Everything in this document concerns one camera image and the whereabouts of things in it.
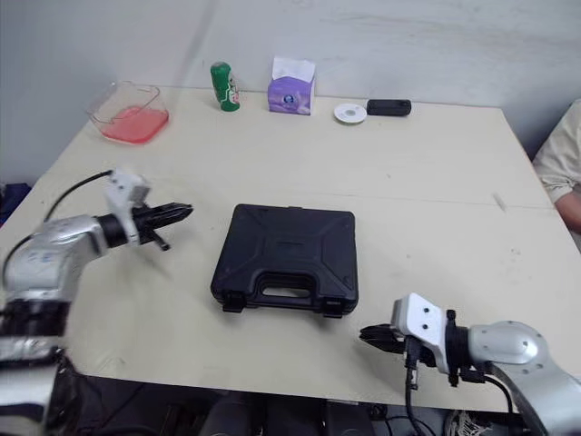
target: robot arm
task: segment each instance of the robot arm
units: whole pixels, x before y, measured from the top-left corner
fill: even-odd
[[[387,352],[403,353],[406,341],[421,343],[419,360],[458,378],[484,382],[500,379],[513,394],[524,421],[535,434],[581,431],[581,383],[551,359],[547,341],[521,322],[457,327],[456,313],[446,314],[412,293],[394,304],[391,324],[372,326],[360,338]]]
[[[107,202],[113,213],[44,223],[6,268],[0,324],[0,428],[8,434],[59,434],[74,422],[79,396],[64,332],[83,268],[129,243],[156,242],[155,229],[183,220],[189,204],[149,208],[149,187],[134,174],[111,174]]]

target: white tissue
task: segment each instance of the white tissue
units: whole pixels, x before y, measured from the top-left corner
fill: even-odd
[[[294,77],[310,83],[315,75],[315,64],[310,61],[275,57],[272,63],[272,80]]]

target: beige tabletop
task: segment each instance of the beige tabletop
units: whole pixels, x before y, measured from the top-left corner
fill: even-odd
[[[352,401],[403,403],[401,356],[358,339],[418,292],[458,311],[458,324],[529,323],[557,362],[581,374],[581,256],[499,109],[414,104],[407,118],[332,117],[348,100],[317,97],[313,116],[269,113],[243,94],[236,113],[209,90],[166,88],[169,125],[145,146],[115,144],[91,124],[0,230],[0,254],[41,221],[67,187],[130,166],[150,205],[192,203],[162,229],[172,245],[121,247],[84,272],[68,325],[70,355],[88,374]],[[104,182],[55,216],[107,213]],[[210,282],[238,203],[352,211],[359,304],[343,319],[285,309],[222,312]],[[503,411],[494,387],[448,387],[420,370],[414,403]]]

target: beige sleeve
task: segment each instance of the beige sleeve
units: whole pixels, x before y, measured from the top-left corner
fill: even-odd
[[[581,99],[561,118],[533,165],[553,203],[581,183]]]

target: white mounting bracket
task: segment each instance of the white mounting bracket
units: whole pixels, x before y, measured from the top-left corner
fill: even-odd
[[[139,232],[133,221],[132,208],[143,206],[150,186],[140,175],[119,168],[109,176],[109,181],[105,189],[109,210],[121,223],[127,242],[132,246],[139,245]]]
[[[411,293],[396,300],[391,325],[406,336],[413,336],[434,353],[438,370],[449,373],[446,358],[446,324],[444,311],[421,295]]]

